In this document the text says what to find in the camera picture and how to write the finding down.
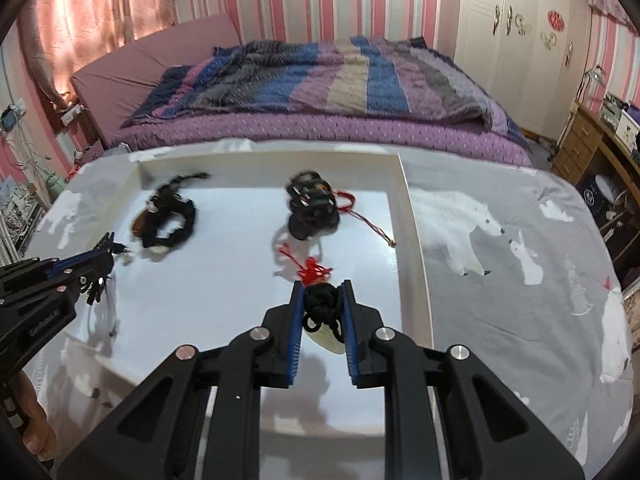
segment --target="pink headboard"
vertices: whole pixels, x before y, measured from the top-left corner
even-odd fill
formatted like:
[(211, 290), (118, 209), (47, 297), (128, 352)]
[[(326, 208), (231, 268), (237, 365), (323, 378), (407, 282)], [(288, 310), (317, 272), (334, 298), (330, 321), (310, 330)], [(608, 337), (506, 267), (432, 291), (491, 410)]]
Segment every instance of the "pink headboard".
[(231, 19), (217, 14), (181, 23), (125, 45), (78, 70), (71, 77), (102, 141), (113, 134), (175, 65), (192, 65), (212, 55), (215, 46), (240, 44)]

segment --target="white wardrobe door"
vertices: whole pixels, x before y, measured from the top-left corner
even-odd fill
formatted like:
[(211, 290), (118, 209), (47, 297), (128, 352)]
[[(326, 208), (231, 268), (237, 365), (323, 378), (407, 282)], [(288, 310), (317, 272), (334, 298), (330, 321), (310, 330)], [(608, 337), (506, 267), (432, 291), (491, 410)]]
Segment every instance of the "white wardrobe door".
[(512, 116), (520, 108), (529, 72), (539, 3), (540, 0), (504, 0), (494, 79), (487, 91)]
[[(568, 21), (571, 0), (540, 0), (538, 28), (535, 30), (529, 73), (520, 100), (520, 107), (513, 119), (521, 128), (540, 134), (546, 116), (556, 94), (564, 50), (567, 44)], [(553, 30), (549, 12), (560, 14), (564, 30)]]
[(567, 44), (564, 50), (562, 72), (556, 87), (545, 126), (540, 132), (548, 139), (558, 140), (569, 116), (571, 102), (585, 72), (591, 36), (591, 8), (588, 0), (571, 0)]
[[(500, 23), (494, 34), (496, 9)], [(494, 76), (503, 10), (504, 0), (460, 0), (455, 61), (485, 89)]]

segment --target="red round sticker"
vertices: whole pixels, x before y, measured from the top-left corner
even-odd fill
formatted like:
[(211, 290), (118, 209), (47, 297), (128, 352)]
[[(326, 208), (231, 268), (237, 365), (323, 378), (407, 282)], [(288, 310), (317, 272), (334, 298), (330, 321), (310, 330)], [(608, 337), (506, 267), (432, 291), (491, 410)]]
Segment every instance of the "red round sticker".
[(552, 10), (548, 15), (549, 25), (556, 32), (564, 31), (564, 19), (562, 18), (562, 14), (559, 12)]

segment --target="human hand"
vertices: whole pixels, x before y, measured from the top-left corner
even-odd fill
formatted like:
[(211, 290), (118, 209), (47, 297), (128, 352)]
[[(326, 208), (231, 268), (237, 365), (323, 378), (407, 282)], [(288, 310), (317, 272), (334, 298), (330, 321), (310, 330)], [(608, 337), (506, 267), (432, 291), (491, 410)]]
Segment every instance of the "human hand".
[(9, 381), (9, 386), (14, 391), (18, 405), (29, 417), (29, 424), (22, 436), (24, 447), (41, 462), (51, 460), (56, 453), (56, 434), (47, 422), (47, 414), (38, 402), (36, 391), (27, 374), (20, 371)]

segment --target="white container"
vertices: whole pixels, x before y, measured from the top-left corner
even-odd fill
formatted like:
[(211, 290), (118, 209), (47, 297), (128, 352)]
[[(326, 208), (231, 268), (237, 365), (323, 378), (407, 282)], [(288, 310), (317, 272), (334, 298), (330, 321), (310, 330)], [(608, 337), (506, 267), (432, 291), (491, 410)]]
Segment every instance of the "white container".
[[(334, 234), (291, 240), (284, 186), (301, 170), (316, 170), (335, 189), (356, 196), (354, 211), (395, 239), (390, 248), (364, 222), (343, 215)], [(211, 178), (185, 185), (180, 194), (198, 209), (195, 232), (164, 258), (131, 237), (133, 219), (154, 189), (177, 174), (207, 171)], [(316, 256), (332, 267), (330, 281), (350, 279), (356, 300), (377, 308), (386, 325), (422, 346), (433, 344), (422, 249), (402, 163), (397, 155), (340, 152), (245, 152), (171, 156), (141, 161), (127, 185), (106, 205), (98, 232), (135, 252), (132, 264), (114, 268), (111, 314), (103, 303), (87, 308), (66, 332), (95, 346), (100, 317), (115, 316), (117, 336), (105, 367), (133, 384), (176, 347), (201, 351), (227, 345), (260, 325), (265, 311), (287, 303), (296, 267), (278, 254), (289, 241), (300, 260)], [(320, 347), (303, 333), (300, 366), (289, 390), (262, 393), (261, 428), (316, 436), (384, 434), (384, 392), (357, 390), (345, 355)]]
[(628, 147), (630, 152), (636, 148), (636, 136), (639, 132), (640, 124), (636, 123), (634, 119), (623, 110), (618, 129), (616, 130), (616, 137)]

